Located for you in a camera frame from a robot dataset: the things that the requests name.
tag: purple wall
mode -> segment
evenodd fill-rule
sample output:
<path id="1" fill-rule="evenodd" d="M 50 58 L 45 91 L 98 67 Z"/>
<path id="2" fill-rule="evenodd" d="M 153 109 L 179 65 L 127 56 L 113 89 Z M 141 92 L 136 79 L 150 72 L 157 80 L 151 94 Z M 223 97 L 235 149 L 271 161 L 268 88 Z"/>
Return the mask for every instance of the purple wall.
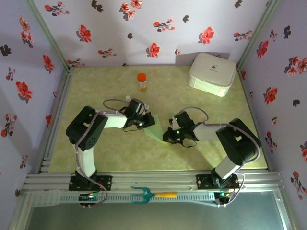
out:
<path id="1" fill-rule="evenodd" d="M 63 66 L 22 1 L 1 1 L 0 21 L 0 228 L 7 229 L 15 190 L 37 165 Z"/>
<path id="2" fill-rule="evenodd" d="M 305 0 L 278 5 L 242 67 L 262 143 L 307 226 L 307 31 Z"/>

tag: glass panel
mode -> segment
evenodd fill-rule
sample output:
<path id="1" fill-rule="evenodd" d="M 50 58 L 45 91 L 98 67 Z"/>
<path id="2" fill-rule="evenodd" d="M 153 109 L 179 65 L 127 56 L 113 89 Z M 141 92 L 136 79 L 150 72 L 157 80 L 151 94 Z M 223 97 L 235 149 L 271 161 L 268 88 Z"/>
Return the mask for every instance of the glass panel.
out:
<path id="1" fill-rule="evenodd" d="M 274 230 L 283 229 L 273 192 L 241 193 L 227 208 L 193 203 L 79 204 L 35 207 L 28 230 Z"/>

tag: clear bottle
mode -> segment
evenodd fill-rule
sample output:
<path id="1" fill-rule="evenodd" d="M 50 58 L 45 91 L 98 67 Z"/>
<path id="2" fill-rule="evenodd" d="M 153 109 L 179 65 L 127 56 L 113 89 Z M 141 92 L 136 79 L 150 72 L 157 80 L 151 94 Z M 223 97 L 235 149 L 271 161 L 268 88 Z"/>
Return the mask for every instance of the clear bottle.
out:
<path id="1" fill-rule="evenodd" d="M 146 74 L 144 73 L 138 74 L 138 85 L 140 90 L 146 90 L 147 88 Z"/>

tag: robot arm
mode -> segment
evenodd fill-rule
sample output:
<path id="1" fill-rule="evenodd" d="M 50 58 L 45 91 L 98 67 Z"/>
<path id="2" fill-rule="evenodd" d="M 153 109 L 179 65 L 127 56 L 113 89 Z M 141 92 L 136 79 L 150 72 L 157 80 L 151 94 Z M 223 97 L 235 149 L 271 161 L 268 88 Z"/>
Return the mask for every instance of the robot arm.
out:
<path id="1" fill-rule="evenodd" d="M 144 103 L 138 99 L 132 99 L 120 112 L 99 112 L 90 106 L 84 107 L 66 130 L 70 143 L 78 150 L 76 175 L 90 178 L 96 174 L 94 145 L 104 128 L 127 128 L 132 125 L 138 129 L 154 125 L 151 113 L 145 113 Z"/>
<path id="2" fill-rule="evenodd" d="M 184 146 L 183 141 L 208 140 L 212 128 L 220 140 L 227 156 L 211 172 L 212 183 L 222 187 L 228 179 L 244 164 L 259 157 L 261 143 L 249 128 L 240 120 L 234 119 L 226 124 L 195 124 L 185 111 L 181 111 L 169 120 L 171 127 L 163 134 L 163 141 Z"/>

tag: orange cap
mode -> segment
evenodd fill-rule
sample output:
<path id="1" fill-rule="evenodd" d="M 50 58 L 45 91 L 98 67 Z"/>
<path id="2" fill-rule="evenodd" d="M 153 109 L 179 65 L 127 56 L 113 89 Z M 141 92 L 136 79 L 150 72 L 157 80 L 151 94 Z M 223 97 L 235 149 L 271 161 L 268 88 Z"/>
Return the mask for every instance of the orange cap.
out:
<path id="1" fill-rule="evenodd" d="M 138 74 L 138 81 L 146 81 L 146 74 L 139 73 Z"/>

